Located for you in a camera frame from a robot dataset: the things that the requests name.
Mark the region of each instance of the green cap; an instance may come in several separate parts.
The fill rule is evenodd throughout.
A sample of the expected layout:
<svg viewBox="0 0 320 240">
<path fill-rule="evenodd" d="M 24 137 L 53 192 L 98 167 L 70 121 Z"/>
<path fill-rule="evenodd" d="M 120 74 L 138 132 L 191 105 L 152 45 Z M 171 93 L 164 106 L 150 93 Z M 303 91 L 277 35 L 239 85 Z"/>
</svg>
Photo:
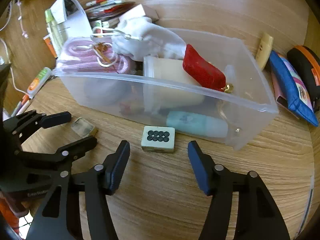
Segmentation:
<svg viewBox="0 0 320 240">
<path fill-rule="evenodd" d="M 50 9 L 45 10 L 45 11 L 44 11 L 44 15 L 45 15 L 45 21 L 46 21 L 46 23 L 49 23 L 49 22 L 51 22 L 51 21 L 54 20 L 53 15 L 52 15 Z"/>
</svg>

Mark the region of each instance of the red pouch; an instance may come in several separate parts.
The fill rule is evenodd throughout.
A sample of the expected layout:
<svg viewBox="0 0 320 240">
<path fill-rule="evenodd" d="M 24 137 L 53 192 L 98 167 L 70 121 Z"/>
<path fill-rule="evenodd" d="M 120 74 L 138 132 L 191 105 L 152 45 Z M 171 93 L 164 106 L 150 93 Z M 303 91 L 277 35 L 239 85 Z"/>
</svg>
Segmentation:
<svg viewBox="0 0 320 240">
<path fill-rule="evenodd" d="M 201 86 L 224 91 L 225 75 L 215 66 L 206 62 L 190 44 L 187 44 L 182 66 Z"/>
</svg>

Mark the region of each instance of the orange stripe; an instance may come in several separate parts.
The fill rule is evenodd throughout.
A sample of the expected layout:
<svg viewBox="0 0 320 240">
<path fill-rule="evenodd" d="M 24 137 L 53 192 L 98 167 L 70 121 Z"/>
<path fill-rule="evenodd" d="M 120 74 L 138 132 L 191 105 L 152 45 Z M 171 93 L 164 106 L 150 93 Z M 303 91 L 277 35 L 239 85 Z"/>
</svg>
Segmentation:
<svg viewBox="0 0 320 240">
<path fill-rule="evenodd" d="M 313 57 L 313 55 L 303 46 L 301 45 L 297 45 L 294 46 L 296 49 L 300 50 L 302 52 L 303 55 L 305 55 L 305 57 L 308 59 L 308 61 L 311 63 L 312 67 L 314 68 L 316 75 L 318 77 L 318 80 L 320 80 L 320 66 L 318 64 L 318 62 L 315 60 L 315 58 Z"/>
</svg>

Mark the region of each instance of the blue pouch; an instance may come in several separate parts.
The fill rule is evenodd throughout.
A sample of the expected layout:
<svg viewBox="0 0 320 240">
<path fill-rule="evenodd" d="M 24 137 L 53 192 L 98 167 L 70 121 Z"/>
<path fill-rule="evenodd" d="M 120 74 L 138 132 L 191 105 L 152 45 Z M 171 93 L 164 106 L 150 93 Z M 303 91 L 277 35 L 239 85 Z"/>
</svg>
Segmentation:
<svg viewBox="0 0 320 240">
<path fill-rule="evenodd" d="M 313 112 L 309 93 L 290 62 L 275 51 L 271 51 L 269 60 L 279 86 L 287 98 L 288 109 L 318 127 L 319 122 Z"/>
</svg>

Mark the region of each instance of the pink cable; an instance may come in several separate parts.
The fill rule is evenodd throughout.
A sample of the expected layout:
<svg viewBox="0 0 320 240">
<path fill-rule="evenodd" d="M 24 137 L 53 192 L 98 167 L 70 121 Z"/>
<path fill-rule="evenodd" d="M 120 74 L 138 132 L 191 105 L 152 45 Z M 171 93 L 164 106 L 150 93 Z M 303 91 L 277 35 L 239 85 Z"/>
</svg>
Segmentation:
<svg viewBox="0 0 320 240">
<path fill-rule="evenodd" d="M 124 55 L 118 55 L 118 60 L 110 67 L 103 67 L 97 61 L 97 54 L 92 49 L 95 43 L 89 40 L 72 39 L 66 42 L 63 48 L 62 58 L 70 58 L 70 60 L 57 60 L 57 68 L 63 72 L 108 72 L 108 73 L 124 73 L 131 71 L 130 65 L 132 61 Z M 108 47 L 104 55 L 111 61 L 116 60 L 116 53 L 112 48 Z"/>
</svg>

